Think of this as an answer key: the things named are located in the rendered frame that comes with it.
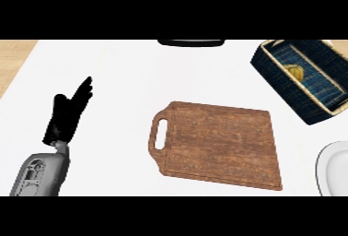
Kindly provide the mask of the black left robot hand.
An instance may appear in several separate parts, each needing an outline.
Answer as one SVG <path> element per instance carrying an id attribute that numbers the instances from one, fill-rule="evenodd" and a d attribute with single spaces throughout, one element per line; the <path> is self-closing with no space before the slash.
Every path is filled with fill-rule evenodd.
<path id="1" fill-rule="evenodd" d="M 42 143 L 53 146 L 57 141 L 69 143 L 78 128 L 79 116 L 92 97 L 92 79 L 85 78 L 70 99 L 57 94 L 53 99 L 53 112 L 45 128 Z"/>

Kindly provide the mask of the brown wooden cutting board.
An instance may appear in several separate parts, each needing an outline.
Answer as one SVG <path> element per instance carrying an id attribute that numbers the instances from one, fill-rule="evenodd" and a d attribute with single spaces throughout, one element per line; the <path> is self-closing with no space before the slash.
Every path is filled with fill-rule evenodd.
<path id="1" fill-rule="evenodd" d="M 165 146 L 147 151 L 165 176 L 283 189 L 266 111 L 173 101 L 151 123 L 166 121 Z"/>

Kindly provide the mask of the yellow squash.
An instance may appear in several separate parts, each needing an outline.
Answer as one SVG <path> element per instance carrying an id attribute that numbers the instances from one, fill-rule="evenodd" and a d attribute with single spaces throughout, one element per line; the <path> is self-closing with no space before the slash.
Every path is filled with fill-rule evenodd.
<path id="1" fill-rule="evenodd" d="M 299 65 L 284 65 L 284 69 L 293 75 L 297 81 L 303 80 L 305 71 Z"/>

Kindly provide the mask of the dark blue wicker basket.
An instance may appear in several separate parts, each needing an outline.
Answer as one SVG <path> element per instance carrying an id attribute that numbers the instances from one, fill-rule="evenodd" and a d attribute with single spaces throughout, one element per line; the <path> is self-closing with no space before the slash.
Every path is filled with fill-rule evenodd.
<path id="1" fill-rule="evenodd" d="M 250 64 L 306 124 L 348 109 L 348 57 L 324 40 L 266 40 Z M 302 67 L 302 81 L 284 65 Z"/>

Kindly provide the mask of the black flat object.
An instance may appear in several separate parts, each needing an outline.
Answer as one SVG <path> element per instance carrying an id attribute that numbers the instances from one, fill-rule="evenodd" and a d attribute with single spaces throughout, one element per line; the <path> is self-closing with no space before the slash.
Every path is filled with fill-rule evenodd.
<path id="1" fill-rule="evenodd" d="M 216 47 L 221 46 L 225 40 L 157 40 L 162 45 L 176 47 Z"/>

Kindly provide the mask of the white plate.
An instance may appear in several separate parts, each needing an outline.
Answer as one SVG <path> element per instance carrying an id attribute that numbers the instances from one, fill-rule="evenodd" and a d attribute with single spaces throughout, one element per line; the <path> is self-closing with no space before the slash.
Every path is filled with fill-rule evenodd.
<path id="1" fill-rule="evenodd" d="M 328 144 L 317 157 L 315 179 L 321 196 L 348 196 L 348 141 Z"/>

